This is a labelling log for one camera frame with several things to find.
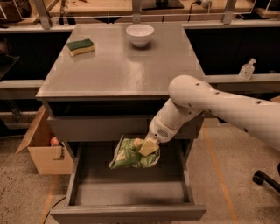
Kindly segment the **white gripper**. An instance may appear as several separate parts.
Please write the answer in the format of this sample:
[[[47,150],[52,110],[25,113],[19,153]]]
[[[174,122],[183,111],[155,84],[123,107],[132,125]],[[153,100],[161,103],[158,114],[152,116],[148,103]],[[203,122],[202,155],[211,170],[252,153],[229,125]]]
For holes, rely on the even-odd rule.
[[[159,143],[167,143],[177,134],[175,129],[167,127],[156,115],[150,122],[148,136],[144,141],[140,154],[147,157],[159,149]]]

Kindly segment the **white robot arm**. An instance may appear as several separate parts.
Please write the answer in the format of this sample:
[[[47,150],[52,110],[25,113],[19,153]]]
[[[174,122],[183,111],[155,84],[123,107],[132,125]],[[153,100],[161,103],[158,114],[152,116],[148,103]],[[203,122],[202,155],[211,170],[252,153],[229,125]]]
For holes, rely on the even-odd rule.
[[[280,150],[280,104],[212,88],[189,75],[174,78],[169,99],[150,122],[140,153],[148,156],[167,143],[179,129],[206,111]]]

